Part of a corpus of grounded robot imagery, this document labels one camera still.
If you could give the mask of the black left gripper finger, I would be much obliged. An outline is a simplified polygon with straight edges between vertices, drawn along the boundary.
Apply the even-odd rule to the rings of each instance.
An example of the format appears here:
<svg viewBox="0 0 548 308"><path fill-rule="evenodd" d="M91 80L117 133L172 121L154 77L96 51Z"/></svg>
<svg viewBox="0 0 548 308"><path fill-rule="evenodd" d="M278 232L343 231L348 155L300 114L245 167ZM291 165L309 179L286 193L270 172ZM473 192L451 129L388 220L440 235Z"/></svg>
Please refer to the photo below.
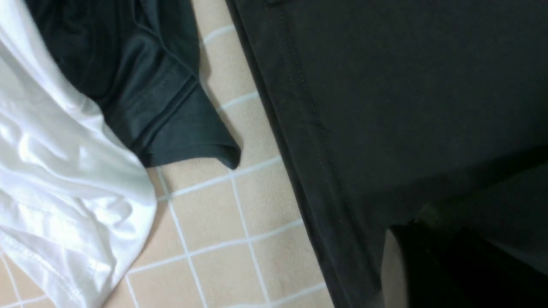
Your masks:
<svg viewBox="0 0 548 308"><path fill-rule="evenodd" d="M393 225L381 265L386 308L545 308L547 276L464 229Z"/></svg>

